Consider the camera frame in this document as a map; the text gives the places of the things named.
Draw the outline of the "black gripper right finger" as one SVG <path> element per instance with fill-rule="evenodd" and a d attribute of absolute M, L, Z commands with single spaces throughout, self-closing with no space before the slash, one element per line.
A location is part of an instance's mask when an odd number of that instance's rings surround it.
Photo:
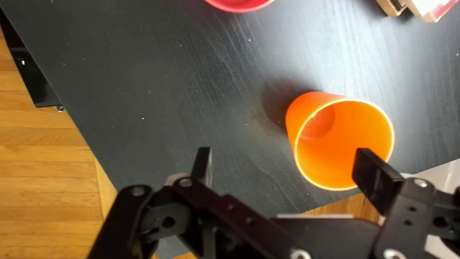
<path fill-rule="evenodd" d="M 358 148 L 352 167 L 352 179 L 385 223 L 401 221 L 399 192 L 404 177 L 369 148 Z"/>

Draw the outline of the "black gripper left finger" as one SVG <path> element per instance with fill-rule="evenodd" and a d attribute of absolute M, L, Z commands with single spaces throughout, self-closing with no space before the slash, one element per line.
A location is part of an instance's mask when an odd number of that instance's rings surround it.
<path fill-rule="evenodd" d="M 192 164 L 191 177 L 205 185 L 211 182 L 211 148 L 200 146 Z"/>

